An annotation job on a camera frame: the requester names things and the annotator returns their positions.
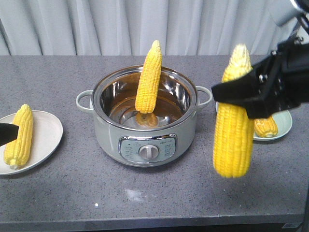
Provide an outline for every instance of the pot handle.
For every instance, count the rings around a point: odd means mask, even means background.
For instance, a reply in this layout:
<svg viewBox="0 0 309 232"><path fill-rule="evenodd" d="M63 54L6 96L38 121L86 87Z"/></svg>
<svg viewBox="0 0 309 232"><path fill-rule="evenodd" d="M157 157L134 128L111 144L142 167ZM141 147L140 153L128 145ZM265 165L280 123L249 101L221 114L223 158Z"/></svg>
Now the pot handle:
<svg viewBox="0 0 309 232"><path fill-rule="evenodd" d="M198 101L198 105L197 105L197 110L201 110L203 109L209 102L211 102L212 100L212 93L209 89L205 88L205 87L202 87L202 86L196 86L197 88L197 91L198 92L203 92L203 93L206 93L209 97L209 99L205 102L202 102L202 103L199 103Z"/></svg>
<svg viewBox="0 0 309 232"><path fill-rule="evenodd" d="M92 89L91 90L86 90L84 92L81 92L79 95L77 95L76 97L76 105L77 105L77 108L82 111L82 112L85 112L85 113L88 113L88 114L92 114L92 109L90 108L86 108L86 107L83 107L79 104L80 100L85 97L85 96L91 96L92 95Z"/></svg>

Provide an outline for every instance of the control knob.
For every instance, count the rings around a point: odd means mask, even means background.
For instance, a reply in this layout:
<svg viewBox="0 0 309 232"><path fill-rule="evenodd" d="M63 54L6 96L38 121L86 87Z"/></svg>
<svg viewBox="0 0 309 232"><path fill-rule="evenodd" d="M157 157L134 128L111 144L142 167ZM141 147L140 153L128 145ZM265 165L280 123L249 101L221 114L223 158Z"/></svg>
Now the control knob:
<svg viewBox="0 0 309 232"><path fill-rule="evenodd" d="M159 149L155 145L145 145L140 148L139 154L144 160L153 160L159 155Z"/></svg>

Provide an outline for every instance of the control panel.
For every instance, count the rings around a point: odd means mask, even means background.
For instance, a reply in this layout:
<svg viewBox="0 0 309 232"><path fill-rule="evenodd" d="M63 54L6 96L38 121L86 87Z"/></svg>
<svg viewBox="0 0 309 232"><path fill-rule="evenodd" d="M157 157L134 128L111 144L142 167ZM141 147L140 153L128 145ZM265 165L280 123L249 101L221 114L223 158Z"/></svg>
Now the control panel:
<svg viewBox="0 0 309 232"><path fill-rule="evenodd" d="M123 136L119 139L119 153L128 161L151 163L167 160L176 151L176 134L156 137Z"/></svg>

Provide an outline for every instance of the white plate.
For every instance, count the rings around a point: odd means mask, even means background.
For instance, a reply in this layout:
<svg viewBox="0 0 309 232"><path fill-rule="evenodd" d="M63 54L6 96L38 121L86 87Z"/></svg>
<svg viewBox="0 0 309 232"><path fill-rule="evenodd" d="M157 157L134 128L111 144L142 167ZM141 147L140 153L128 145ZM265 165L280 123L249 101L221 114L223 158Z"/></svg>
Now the white plate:
<svg viewBox="0 0 309 232"><path fill-rule="evenodd" d="M33 137L28 162L13 170L3 161L5 145L0 146L0 175L12 175L29 170L46 160L60 143L63 128L60 120L51 113L33 110ZM2 123L11 123L15 114L0 119Z"/></svg>
<svg viewBox="0 0 309 232"><path fill-rule="evenodd" d="M216 102L216 112L218 112L218 102ZM278 126L278 134L271 138L263 138L253 134L253 140L255 141L271 141L279 139L287 134L292 127L292 116L288 110L274 113L273 118Z"/></svg>

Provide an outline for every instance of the white curtain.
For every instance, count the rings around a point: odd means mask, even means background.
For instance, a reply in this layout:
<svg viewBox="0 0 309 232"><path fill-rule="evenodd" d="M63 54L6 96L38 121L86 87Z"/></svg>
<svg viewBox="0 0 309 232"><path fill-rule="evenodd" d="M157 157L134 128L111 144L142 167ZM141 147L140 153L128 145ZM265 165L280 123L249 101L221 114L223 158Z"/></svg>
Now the white curtain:
<svg viewBox="0 0 309 232"><path fill-rule="evenodd" d="M0 55L267 54L290 35L268 0L0 0Z"/></svg>

